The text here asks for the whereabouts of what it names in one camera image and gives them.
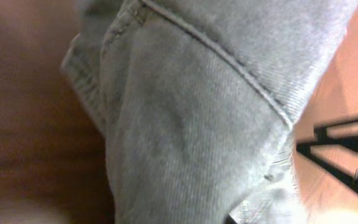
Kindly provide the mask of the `grey shorts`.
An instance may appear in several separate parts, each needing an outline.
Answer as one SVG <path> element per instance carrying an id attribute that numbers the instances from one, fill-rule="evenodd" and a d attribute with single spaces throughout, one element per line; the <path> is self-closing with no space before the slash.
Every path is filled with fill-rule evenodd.
<path id="1" fill-rule="evenodd" d="M 357 1 L 87 0 L 63 63 L 115 221 L 306 223 L 293 129 Z"/>

